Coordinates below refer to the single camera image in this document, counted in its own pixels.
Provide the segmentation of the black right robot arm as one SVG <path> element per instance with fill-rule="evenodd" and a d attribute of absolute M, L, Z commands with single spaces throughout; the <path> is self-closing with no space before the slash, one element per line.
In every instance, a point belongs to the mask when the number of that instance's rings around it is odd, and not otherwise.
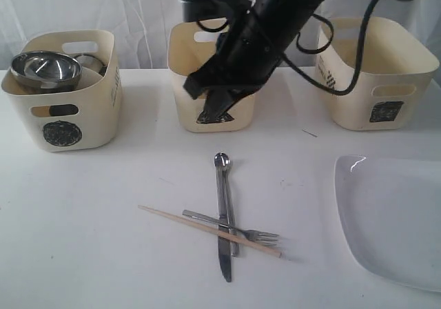
<path fill-rule="evenodd" d="M 180 0 L 183 19 L 202 28 L 204 21 L 224 19 L 216 28 L 215 53 L 183 85 L 187 94 L 205 98 L 198 116 L 201 123 L 227 119 L 239 101 L 258 92 L 285 51 L 298 41 L 302 27 L 325 0 Z M 356 86 L 362 68 L 365 38 L 373 10 L 379 0 L 371 0 L 363 15 L 358 35 L 353 77 L 341 95 Z"/>

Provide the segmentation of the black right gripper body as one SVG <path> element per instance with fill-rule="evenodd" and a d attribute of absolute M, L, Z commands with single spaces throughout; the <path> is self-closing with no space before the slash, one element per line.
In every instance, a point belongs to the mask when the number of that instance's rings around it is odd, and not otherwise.
<path fill-rule="evenodd" d="M 232 20 L 213 56 L 213 86 L 222 97 L 246 97 L 260 90 L 280 62 L 281 11 L 242 11 Z"/>

